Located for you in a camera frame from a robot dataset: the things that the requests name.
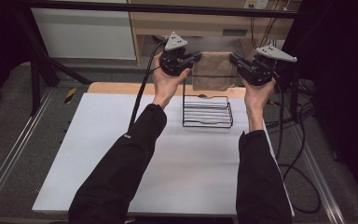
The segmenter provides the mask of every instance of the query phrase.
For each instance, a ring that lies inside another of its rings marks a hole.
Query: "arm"
[[[240,223],[292,223],[292,212],[281,173],[269,150],[263,130],[263,109],[275,81],[265,86],[246,87],[245,103],[249,133],[240,142],[237,186],[237,214]]]
[[[159,56],[155,57],[156,67]],[[166,125],[163,109],[188,72],[187,69],[179,77],[170,77],[161,69],[155,70],[153,104],[118,138],[79,188],[69,208],[70,223],[124,223],[156,141]]]

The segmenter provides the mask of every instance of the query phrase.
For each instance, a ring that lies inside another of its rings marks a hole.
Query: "finger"
[[[178,77],[178,80],[179,80],[179,81],[185,80],[185,79],[187,78],[189,72],[190,72],[190,69],[189,69],[189,68],[185,69],[185,70],[180,74],[180,76]]]
[[[159,67],[159,58],[161,57],[162,52],[160,52],[158,55],[154,56],[153,61],[155,68]]]
[[[246,81],[246,79],[245,78],[243,78],[243,77],[240,77],[241,78],[241,81],[242,81],[242,83],[243,83],[243,85],[245,86],[245,88],[248,88],[249,87],[249,82],[248,81]]]
[[[276,84],[276,80],[273,78],[269,83],[266,83],[263,86],[274,88],[275,84]]]
[[[275,84],[277,83],[277,80],[275,79],[275,77],[272,78],[271,82],[272,82],[272,83],[274,84],[274,86],[275,86]]]

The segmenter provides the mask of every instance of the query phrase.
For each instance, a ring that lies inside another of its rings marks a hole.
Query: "black jacket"
[[[77,191],[69,208],[70,223],[124,223],[166,123],[161,107],[146,107]],[[270,154],[265,132],[243,133],[239,148],[236,207],[240,223],[292,223],[281,173]]]

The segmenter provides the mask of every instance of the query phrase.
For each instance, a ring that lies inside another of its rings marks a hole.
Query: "table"
[[[109,87],[123,88],[115,91],[124,94],[113,93],[114,88]],[[48,172],[34,211],[67,212],[77,189],[116,139],[126,132],[138,87],[136,84],[91,85]],[[146,87],[139,111],[152,102],[153,96],[147,95],[153,92],[152,88],[152,85]],[[240,92],[243,97],[243,88],[234,89],[231,91],[237,97]],[[229,101],[234,125],[226,133],[220,133],[182,127],[182,97],[172,98],[165,109],[167,126],[157,141],[155,155],[131,202],[129,215],[236,216],[238,139],[248,125],[243,99]]]

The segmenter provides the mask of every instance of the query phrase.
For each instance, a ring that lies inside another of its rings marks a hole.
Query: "wall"
[[[51,57],[135,60],[128,12],[34,8],[33,13]]]

